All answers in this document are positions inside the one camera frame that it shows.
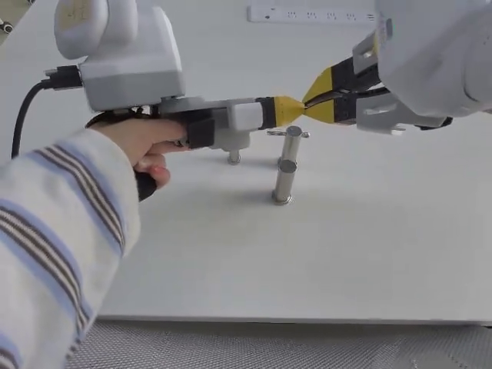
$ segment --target black handle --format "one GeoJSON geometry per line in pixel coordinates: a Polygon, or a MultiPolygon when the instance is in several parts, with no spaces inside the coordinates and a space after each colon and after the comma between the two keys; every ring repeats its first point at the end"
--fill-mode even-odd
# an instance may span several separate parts
{"type": "MultiPolygon", "coordinates": [[[[158,118],[160,116],[158,106],[152,107],[151,114],[142,114],[141,109],[125,109],[123,111],[105,111],[94,117],[86,128],[92,125],[104,122],[106,124],[117,124],[126,121],[129,118],[158,118]]],[[[166,118],[174,119],[186,126],[187,142],[185,143],[190,149],[206,148],[214,144],[215,122],[209,109],[197,111],[185,111],[167,115],[166,118]]],[[[157,182],[149,173],[135,172],[137,181],[138,200],[143,201],[151,197],[157,190],[157,182]]]]}
{"type": "Polygon", "coordinates": [[[137,181],[138,200],[143,201],[150,198],[157,190],[157,182],[149,173],[134,172],[137,181]]]}

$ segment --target screw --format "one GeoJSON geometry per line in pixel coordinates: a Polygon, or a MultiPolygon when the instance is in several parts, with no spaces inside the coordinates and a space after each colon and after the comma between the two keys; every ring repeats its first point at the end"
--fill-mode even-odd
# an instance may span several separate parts
{"type": "MultiPolygon", "coordinates": [[[[269,136],[287,136],[287,132],[282,132],[282,131],[267,131],[267,135],[269,136]]],[[[309,132],[302,132],[301,137],[302,138],[310,138],[310,133],[309,132]]]]}
{"type": "Polygon", "coordinates": [[[238,165],[241,162],[241,154],[239,150],[229,151],[228,163],[230,165],[238,165]]]}

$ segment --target black cable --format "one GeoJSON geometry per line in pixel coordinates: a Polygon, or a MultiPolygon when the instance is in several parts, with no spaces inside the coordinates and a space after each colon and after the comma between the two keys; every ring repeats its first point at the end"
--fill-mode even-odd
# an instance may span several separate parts
{"type": "Polygon", "coordinates": [[[345,95],[356,95],[357,98],[370,98],[374,96],[386,95],[390,91],[385,87],[379,87],[372,90],[352,92],[352,91],[327,91],[318,96],[314,96],[312,99],[307,100],[304,104],[306,109],[312,108],[318,104],[322,104],[326,101],[331,101],[336,98],[343,98],[345,95]]]}
{"type": "Polygon", "coordinates": [[[374,96],[386,95],[389,92],[390,90],[388,90],[387,88],[379,87],[379,88],[374,88],[372,90],[356,92],[355,94],[357,95],[358,98],[372,98],[374,96]]]}
{"type": "Polygon", "coordinates": [[[306,109],[309,109],[315,105],[322,104],[326,101],[334,100],[336,98],[341,98],[345,94],[346,92],[339,92],[339,91],[323,92],[322,94],[319,94],[318,96],[314,96],[312,99],[307,100],[304,103],[304,106],[306,107],[306,109]]]}
{"type": "Polygon", "coordinates": [[[54,90],[62,90],[82,87],[82,79],[80,77],[77,65],[57,67],[56,69],[47,71],[46,76],[48,76],[48,79],[42,80],[31,88],[31,91],[29,91],[22,102],[21,108],[17,115],[17,121],[15,122],[14,138],[12,139],[12,159],[17,157],[21,151],[21,136],[22,129],[24,128],[24,120],[25,116],[28,114],[29,106],[31,106],[34,97],[40,91],[51,88],[54,90]]]}
{"type": "Polygon", "coordinates": [[[18,156],[21,149],[21,136],[22,136],[22,128],[24,127],[25,116],[28,114],[29,106],[34,100],[34,97],[42,90],[46,90],[52,87],[51,82],[48,79],[45,79],[31,88],[31,91],[25,96],[24,101],[22,102],[21,108],[18,111],[17,121],[15,122],[14,128],[14,138],[12,139],[12,153],[11,158],[15,158],[18,156]]]}

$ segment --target hand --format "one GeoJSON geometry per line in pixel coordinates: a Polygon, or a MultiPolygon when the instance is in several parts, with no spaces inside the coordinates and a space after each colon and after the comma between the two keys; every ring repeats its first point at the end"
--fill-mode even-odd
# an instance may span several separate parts
{"type": "Polygon", "coordinates": [[[177,141],[186,135],[185,128],[175,121],[164,119],[128,119],[114,125],[94,125],[94,129],[110,138],[128,156],[136,171],[149,173],[158,184],[165,186],[171,179],[164,154],[187,151],[177,141]]]}

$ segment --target silver rod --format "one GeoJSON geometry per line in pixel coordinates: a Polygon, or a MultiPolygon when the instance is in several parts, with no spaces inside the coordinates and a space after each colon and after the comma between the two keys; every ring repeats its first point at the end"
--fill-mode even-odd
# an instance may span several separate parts
{"type": "Polygon", "coordinates": [[[298,161],[299,145],[302,139],[302,129],[297,125],[292,125],[285,132],[284,147],[282,148],[281,160],[290,160],[294,163],[298,161]]]}
{"type": "Polygon", "coordinates": [[[241,162],[241,154],[239,150],[229,151],[228,163],[230,165],[238,165],[241,162]]]}
{"type": "Polygon", "coordinates": [[[273,192],[274,203],[286,205],[292,201],[292,186],[298,165],[291,160],[282,160],[278,165],[277,183],[273,192]]]}

